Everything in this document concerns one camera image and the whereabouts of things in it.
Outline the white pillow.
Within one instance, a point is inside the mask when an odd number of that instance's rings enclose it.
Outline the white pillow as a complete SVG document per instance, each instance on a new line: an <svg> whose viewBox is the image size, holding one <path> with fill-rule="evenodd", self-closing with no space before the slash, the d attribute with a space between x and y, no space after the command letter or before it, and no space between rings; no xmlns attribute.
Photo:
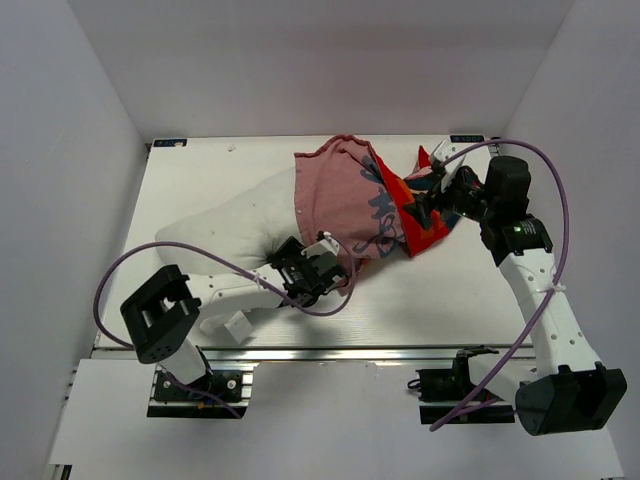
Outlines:
<svg viewBox="0 0 640 480"><path fill-rule="evenodd" d="M189 244L247 270L267 263L289 237L302 242L298 228L295 168L278 172L219 206L181 218L160 229L155 240ZM183 273L233 273L223 265L177 247L158 247L164 264L177 264ZM249 320L231 320L222 314L199 320L200 331L216 346L241 345L253 327Z"/></svg>

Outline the red cartoon print pillowcase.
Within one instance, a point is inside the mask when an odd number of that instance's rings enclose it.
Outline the red cartoon print pillowcase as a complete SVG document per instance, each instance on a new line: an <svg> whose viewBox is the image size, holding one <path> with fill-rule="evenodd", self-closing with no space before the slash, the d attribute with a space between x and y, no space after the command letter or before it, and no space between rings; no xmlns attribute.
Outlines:
<svg viewBox="0 0 640 480"><path fill-rule="evenodd" d="M394 173L372 144L353 135L336 135L310 153L296 153L294 213L302 243L321 232L340 240L339 260L361 268L402 251L415 257L446 238L460 221L455 214L431 213L425 227L404 207L412 195L434 181L432 158L418 148L411 173Z"/></svg>

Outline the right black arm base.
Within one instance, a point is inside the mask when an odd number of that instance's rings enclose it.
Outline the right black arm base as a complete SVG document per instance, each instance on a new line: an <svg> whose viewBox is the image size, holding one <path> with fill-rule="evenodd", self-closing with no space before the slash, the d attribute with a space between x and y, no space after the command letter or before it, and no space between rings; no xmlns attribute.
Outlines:
<svg viewBox="0 0 640 480"><path fill-rule="evenodd" d="M449 367L417 370L417 377L407 382L407 389L417 395L421 424L431 425L473 390L475 385L468 373L470 358L478 355L497 357L498 354L497 349L486 346L464 348L456 353ZM496 401L483 409L461 414L450 423L514 424L515 412L509 404Z"/></svg>

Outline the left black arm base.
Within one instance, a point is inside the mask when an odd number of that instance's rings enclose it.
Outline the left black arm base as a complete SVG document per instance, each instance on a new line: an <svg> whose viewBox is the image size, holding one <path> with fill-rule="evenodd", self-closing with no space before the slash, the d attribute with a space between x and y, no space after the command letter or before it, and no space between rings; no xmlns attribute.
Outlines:
<svg viewBox="0 0 640 480"><path fill-rule="evenodd" d="M158 419L241 419L253 384L249 367L214 366L203 380L178 385L164 369L154 373L146 416Z"/></svg>

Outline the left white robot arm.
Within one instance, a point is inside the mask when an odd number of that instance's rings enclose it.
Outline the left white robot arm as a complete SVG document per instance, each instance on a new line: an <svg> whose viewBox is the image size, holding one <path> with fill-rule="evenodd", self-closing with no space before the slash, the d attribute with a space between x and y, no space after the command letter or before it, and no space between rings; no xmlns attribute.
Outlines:
<svg viewBox="0 0 640 480"><path fill-rule="evenodd" d="M138 361L159 365L191 399L205 396L212 378L203 354L188 339L199 320L220 321L240 336L247 330L246 314L255 309L289 306L316 316L311 307L346 286L355 272L354 265L342 265L343 246L327 232L308 247L287 239L269 263L253 270L198 247L174 245L202 254L227 271L196 275L166 265L122 303L120 312Z"/></svg>

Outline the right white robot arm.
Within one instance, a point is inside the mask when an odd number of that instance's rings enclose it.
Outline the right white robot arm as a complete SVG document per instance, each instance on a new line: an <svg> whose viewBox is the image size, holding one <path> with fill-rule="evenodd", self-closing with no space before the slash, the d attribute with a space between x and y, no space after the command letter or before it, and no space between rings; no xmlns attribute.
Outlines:
<svg viewBox="0 0 640 480"><path fill-rule="evenodd" d="M603 365L576 320L547 229L528 211L528 164L498 156L480 180L461 161L436 160L430 177L432 188L414 192L406 211L419 222L434 212L477 222L526 322L504 355L486 346L456 354L451 384L462 399L431 428L502 400L532 436L602 429L627 382Z"/></svg>

